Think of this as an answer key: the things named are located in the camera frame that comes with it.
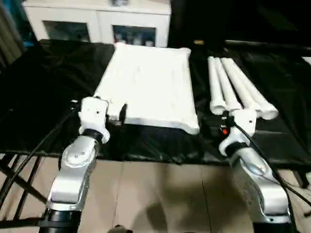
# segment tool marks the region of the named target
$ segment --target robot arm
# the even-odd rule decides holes
[[[39,233],[76,233],[96,164],[99,146],[109,140],[105,128],[108,103],[87,97],[82,101],[80,136],[63,152],[61,169],[52,183],[47,209],[47,226]]]
[[[234,112],[234,121],[240,122],[242,128],[252,135],[255,132],[255,114],[251,110],[238,110]],[[220,151],[229,157],[235,186],[245,201],[254,231],[293,232],[287,193],[273,176],[267,162],[249,147],[249,143],[245,135],[231,125],[228,137],[220,144]]]

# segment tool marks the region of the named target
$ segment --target white foam board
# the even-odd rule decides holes
[[[183,129],[199,133],[190,79],[190,49],[115,44],[114,55],[94,96],[108,101],[110,119],[125,124]]]

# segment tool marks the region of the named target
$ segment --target cabinet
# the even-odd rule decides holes
[[[58,39],[166,47],[169,0],[27,0],[23,3],[38,40]]]

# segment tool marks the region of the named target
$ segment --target table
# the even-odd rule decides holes
[[[0,152],[29,154],[75,106],[72,100],[93,94],[113,51],[112,45],[100,43],[42,40],[13,63],[0,75]],[[201,132],[189,135],[178,129],[108,124],[111,139],[102,146],[99,159],[227,164],[218,152],[220,118],[209,110],[207,60],[198,54],[193,51],[190,56],[190,71]],[[311,84],[305,79],[311,66],[297,55],[244,50],[229,50],[226,55],[280,111],[274,120],[259,119],[254,136],[270,163],[311,170],[307,121]],[[75,112],[36,154],[61,156],[78,128]]]

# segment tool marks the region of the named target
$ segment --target white plastic rod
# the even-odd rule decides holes
[[[208,57],[208,75],[211,100],[209,108],[215,115],[221,115],[227,106],[224,101],[222,90],[220,88],[218,75],[215,67],[215,60],[213,57]]]
[[[234,110],[242,109],[241,104],[238,102],[237,97],[234,93],[234,90],[231,86],[229,78],[224,70],[223,64],[219,58],[215,58],[215,66],[218,74],[218,78],[223,90],[225,97],[225,102],[227,104],[227,109],[232,112]]]
[[[261,106],[262,118],[265,120],[276,118],[278,115],[278,110],[258,91],[255,85],[248,79],[239,66],[231,58],[228,60],[233,64],[234,68],[239,74],[240,80],[243,82],[254,101],[256,101]]]
[[[262,111],[261,111],[259,104],[257,104],[254,101],[251,94],[248,92],[247,88],[244,86],[243,82],[239,79],[239,75],[236,69],[234,68],[233,64],[227,58],[222,58],[221,61],[229,75],[229,79],[231,80],[235,90],[237,91],[243,103],[244,108],[256,110],[257,118],[261,117]]]

